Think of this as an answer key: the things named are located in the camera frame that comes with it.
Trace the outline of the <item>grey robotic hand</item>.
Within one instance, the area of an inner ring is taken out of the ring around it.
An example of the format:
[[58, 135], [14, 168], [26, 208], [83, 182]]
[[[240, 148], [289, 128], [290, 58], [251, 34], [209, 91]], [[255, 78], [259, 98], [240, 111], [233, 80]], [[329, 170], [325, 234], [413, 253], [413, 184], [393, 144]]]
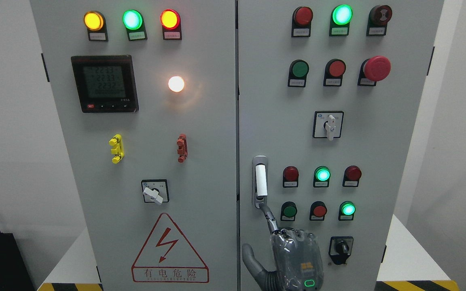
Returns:
[[279, 228], [270, 207], [260, 203], [271, 238], [276, 270], [267, 271], [255, 258], [251, 245], [242, 245], [242, 260], [263, 291], [318, 291], [324, 271], [316, 236], [291, 227]]

